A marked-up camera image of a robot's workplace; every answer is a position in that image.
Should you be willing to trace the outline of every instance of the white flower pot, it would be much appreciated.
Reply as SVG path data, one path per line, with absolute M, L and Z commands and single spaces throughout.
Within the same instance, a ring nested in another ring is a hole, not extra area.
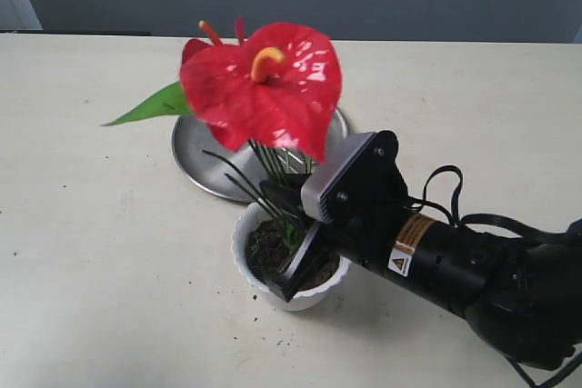
M 341 257 L 336 272 L 325 283 L 317 288 L 297 293 L 290 302 L 286 303 L 271 293 L 268 287 L 251 273 L 246 263 L 245 248 L 248 244 L 249 234 L 255 231 L 262 222 L 270 219 L 271 217 L 257 203 L 250 204 L 245 209 L 236 222 L 235 230 L 232 234 L 231 248 L 235 257 L 235 264 L 240 273 L 256 288 L 256 293 L 272 306 L 284 311 L 303 311 L 321 302 L 333 287 L 339 285 L 344 276 L 346 276 L 351 263 L 348 259 Z

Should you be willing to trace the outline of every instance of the silver tray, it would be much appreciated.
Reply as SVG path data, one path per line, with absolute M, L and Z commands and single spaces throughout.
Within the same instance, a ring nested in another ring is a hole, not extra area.
M 348 131 L 346 119 L 339 110 L 336 110 L 327 130 L 328 153 L 348 135 Z M 210 194 L 242 204 L 251 203 L 253 200 L 225 177 L 225 174 L 231 174 L 243 183 L 236 172 L 213 156 L 204 154 L 203 150 L 214 152 L 229 160 L 255 186 L 266 179 L 265 169 L 249 145 L 233 153 L 215 140 L 206 123 L 194 115 L 178 117 L 172 133 L 172 151 L 178 167 L 192 182 Z M 304 162 L 297 152 L 280 151 L 279 159 L 289 172 L 303 171 Z

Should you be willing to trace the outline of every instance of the table surface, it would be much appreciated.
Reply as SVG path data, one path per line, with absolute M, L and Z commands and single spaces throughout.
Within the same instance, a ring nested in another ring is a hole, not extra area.
M 304 313 L 253 299 L 230 253 L 243 207 L 180 172 L 175 118 L 100 126 L 175 81 L 185 41 L 0 35 L 0 386 L 525 386 L 464 322 L 357 266 Z M 581 45 L 336 48 L 342 110 L 397 133 L 413 194 L 457 164 L 462 214 L 582 215 Z

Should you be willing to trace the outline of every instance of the potted plant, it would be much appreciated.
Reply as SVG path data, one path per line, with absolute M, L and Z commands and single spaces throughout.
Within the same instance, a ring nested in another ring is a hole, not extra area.
M 200 28 L 212 44 L 197 38 L 186 43 L 179 80 L 106 125 L 195 114 L 224 148 L 236 151 L 248 144 L 267 178 L 279 184 L 286 183 L 281 158 L 289 149 L 303 156 L 306 173 L 316 163 L 324 163 L 327 128 L 342 88 L 341 68 L 330 39 L 291 23 L 266 25 L 246 38 L 239 19 L 239 44 L 228 45 L 208 23 L 200 22 Z M 257 278 L 257 268 L 278 269 L 303 241 L 305 231 L 231 162 L 207 153 L 228 164 L 238 177 L 225 177 L 254 200 L 232 234 L 232 251 L 241 273 L 276 307 L 296 311 L 321 301 L 341 282 L 349 261 L 330 259 L 289 303 L 271 294 Z

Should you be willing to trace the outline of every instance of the soil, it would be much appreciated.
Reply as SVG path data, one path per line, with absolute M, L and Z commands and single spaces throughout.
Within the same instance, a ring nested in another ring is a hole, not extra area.
M 274 220 L 263 222 L 248 236 L 246 259 L 249 269 L 257 277 L 261 277 L 261 266 L 268 273 L 275 273 L 290 255 L 289 249 L 283 243 L 283 234 Z M 307 279 L 299 291 L 311 290 L 327 281 L 339 266 L 339 256 L 334 254 L 330 260 L 315 274 Z

